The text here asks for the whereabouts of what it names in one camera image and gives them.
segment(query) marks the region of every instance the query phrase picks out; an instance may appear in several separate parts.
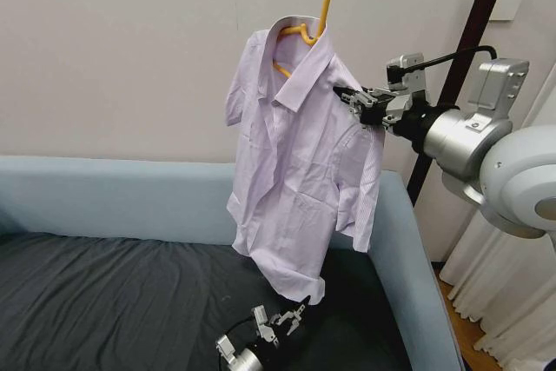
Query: light purple shirt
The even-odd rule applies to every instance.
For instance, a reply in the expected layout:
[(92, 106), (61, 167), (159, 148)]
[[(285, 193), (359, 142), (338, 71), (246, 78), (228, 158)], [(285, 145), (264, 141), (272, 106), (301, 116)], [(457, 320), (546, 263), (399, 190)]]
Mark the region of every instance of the light purple shirt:
[[(226, 101), (241, 123), (234, 191), (234, 248), (255, 260), (279, 294), (311, 304), (324, 296), (321, 267), (334, 230), (368, 250), (379, 191), (384, 130), (363, 129), (335, 85), (361, 89), (325, 30), (309, 47), (282, 28), (318, 19), (285, 17), (247, 41)], [(290, 71), (287, 79), (274, 59)]]

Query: light blue sofa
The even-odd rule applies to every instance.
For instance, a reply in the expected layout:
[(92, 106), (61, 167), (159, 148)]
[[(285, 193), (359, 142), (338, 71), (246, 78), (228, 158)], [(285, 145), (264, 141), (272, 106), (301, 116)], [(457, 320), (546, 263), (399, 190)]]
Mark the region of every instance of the light blue sofa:
[[(233, 164), (3, 156), (0, 233), (230, 244), (235, 225), (225, 205), (233, 174)], [(331, 246), (350, 242), (337, 234)], [(413, 370), (464, 369), (413, 208), (394, 172), (381, 176), (369, 256)]]

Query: wooden floor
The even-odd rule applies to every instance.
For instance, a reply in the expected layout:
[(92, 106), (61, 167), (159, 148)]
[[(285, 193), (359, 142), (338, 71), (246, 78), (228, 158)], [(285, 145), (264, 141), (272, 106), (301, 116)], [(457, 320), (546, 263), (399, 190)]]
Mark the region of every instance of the wooden floor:
[(436, 279), (440, 285), (440, 291), (444, 297), (444, 303), (452, 322), (453, 331), (455, 332), (460, 351), (467, 364), (473, 371), (500, 371), (502, 368), (496, 363), (496, 360), (483, 351), (475, 351), (473, 345), (485, 333), (481, 330), (479, 323), (472, 323), (460, 318), (455, 313), (452, 303), (447, 299), (447, 295), (452, 290), (452, 286), (443, 282), (439, 276), (439, 271), (435, 271)]

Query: shirt sleeve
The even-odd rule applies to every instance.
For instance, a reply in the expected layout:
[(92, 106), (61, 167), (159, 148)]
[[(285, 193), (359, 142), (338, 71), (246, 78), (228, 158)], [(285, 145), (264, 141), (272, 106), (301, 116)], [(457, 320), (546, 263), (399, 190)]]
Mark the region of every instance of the shirt sleeve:
[(359, 129), (341, 151), (336, 230), (354, 239), (354, 249), (367, 252), (379, 194), (384, 129)]
[(242, 57), (235, 70), (232, 85), (226, 98), (226, 124), (235, 125), (242, 121), (243, 105), (245, 103), (246, 81), (248, 72), (254, 61), (254, 38), (256, 33), (249, 38), (242, 52)]

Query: sofa armrest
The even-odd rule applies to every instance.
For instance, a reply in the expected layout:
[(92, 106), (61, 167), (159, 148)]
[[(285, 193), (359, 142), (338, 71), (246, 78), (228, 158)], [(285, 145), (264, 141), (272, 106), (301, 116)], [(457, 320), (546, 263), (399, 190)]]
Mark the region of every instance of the sofa armrest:
[(465, 369), (400, 176), (383, 171), (369, 256), (414, 371)]

